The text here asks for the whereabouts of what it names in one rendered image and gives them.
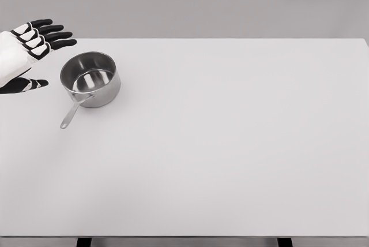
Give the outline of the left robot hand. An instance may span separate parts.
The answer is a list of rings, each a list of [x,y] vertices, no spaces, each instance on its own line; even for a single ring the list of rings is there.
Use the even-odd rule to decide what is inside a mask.
[[[73,33],[63,29],[51,19],[40,19],[0,32],[0,95],[48,86],[47,80],[22,75],[51,52],[77,44]]]

